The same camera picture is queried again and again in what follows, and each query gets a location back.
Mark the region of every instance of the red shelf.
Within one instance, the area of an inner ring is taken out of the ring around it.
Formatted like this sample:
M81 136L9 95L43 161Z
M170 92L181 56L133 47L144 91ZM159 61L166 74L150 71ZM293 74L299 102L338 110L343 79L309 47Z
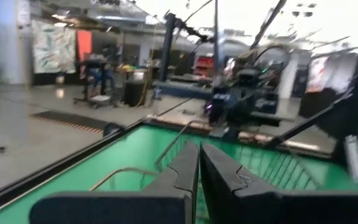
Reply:
M195 63L194 74L202 75L203 77L207 76L208 69L214 67L214 58L207 56L198 56Z

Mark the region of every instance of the floor mat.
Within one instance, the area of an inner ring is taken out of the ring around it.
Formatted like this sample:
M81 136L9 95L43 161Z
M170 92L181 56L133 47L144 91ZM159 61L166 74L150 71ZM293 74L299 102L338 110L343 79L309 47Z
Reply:
M76 129L91 131L94 133L103 133L104 127L108 124L107 121L101 121L85 116L70 113L61 113L56 111L45 111L41 113L36 113L32 114L31 117L49 123L69 126ZM123 129L123 127L118 124L113 124L113 126L116 126L117 130Z

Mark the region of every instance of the metal rail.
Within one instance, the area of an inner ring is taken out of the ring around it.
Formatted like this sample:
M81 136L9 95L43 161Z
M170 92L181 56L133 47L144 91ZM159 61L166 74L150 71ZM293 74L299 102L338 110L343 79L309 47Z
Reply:
M94 184L92 186L92 188L90 188L89 191L94 191L96 190L98 187L102 186L102 184L104 184L107 180L109 180L112 176L118 174L118 173L121 173L121 172L128 172L128 171L133 171L133 172L138 172L138 173L143 173L144 175L147 174L147 175L154 175L154 176L157 176L158 173L156 172L152 172L152 171L148 171L148 170L142 170L142 169L139 169L137 167L125 167L125 168L122 168L122 169L118 169L118 170L114 170L112 172L110 172L107 176L105 176L103 179L101 179L99 182L97 182L96 184Z
M154 166L157 168L157 170L162 171L162 168L160 167L160 163L162 161L162 159L167 155L168 151L172 148L172 146L179 140L179 138L181 137L181 135L186 131L186 128L190 127L192 124L202 124L202 128L204 128L204 126L209 125L206 122L203 121L190 121L188 122L178 133L178 135L173 139L173 141L165 148L165 150L161 153L161 155L157 158L157 160L154 163Z

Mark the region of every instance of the wall hanging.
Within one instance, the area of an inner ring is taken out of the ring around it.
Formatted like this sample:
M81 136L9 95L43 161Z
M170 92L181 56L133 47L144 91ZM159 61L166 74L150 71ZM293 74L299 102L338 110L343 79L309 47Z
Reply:
M32 21L34 73L75 73L75 30Z

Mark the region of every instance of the black mat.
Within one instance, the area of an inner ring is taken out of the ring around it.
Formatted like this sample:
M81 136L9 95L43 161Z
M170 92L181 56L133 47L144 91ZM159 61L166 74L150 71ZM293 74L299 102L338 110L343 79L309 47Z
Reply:
M89 131L103 131L105 125L108 124L107 121L101 121L98 119L88 118L85 116L79 116L76 114L70 113L61 113L56 111L46 111L41 113L36 113L32 115L35 118L44 119L45 121L51 121L55 123L60 123L65 126L72 126L79 129L89 129ZM117 126L117 129L124 128L118 124L113 124Z

